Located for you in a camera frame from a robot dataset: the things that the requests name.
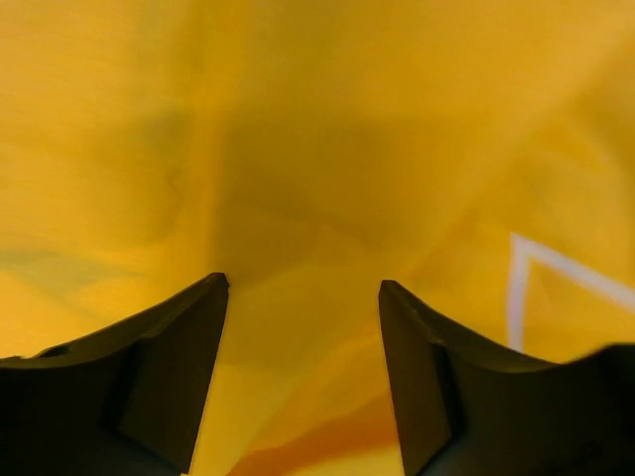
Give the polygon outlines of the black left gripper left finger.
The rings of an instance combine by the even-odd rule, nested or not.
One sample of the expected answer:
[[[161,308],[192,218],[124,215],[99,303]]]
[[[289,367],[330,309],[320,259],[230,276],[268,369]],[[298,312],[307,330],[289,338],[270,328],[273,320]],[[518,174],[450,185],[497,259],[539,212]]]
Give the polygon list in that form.
[[[213,273],[101,330],[3,359],[2,473],[188,473],[228,298]]]

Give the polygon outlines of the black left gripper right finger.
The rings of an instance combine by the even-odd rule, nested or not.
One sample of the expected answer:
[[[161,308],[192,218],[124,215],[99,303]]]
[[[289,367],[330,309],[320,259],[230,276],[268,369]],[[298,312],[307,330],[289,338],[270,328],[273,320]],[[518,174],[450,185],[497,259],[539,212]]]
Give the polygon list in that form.
[[[630,475],[634,348],[563,364],[506,348],[394,281],[379,295],[408,475]]]

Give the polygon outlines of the yellow printed pillowcase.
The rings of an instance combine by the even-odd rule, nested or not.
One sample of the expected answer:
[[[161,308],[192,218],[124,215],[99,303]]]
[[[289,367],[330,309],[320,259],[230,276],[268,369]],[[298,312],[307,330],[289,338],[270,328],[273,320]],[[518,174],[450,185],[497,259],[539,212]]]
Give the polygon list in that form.
[[[1,353],[230,283],[196,475],[398,475],[377,293],[634,337],[630,1],[5,1]]]

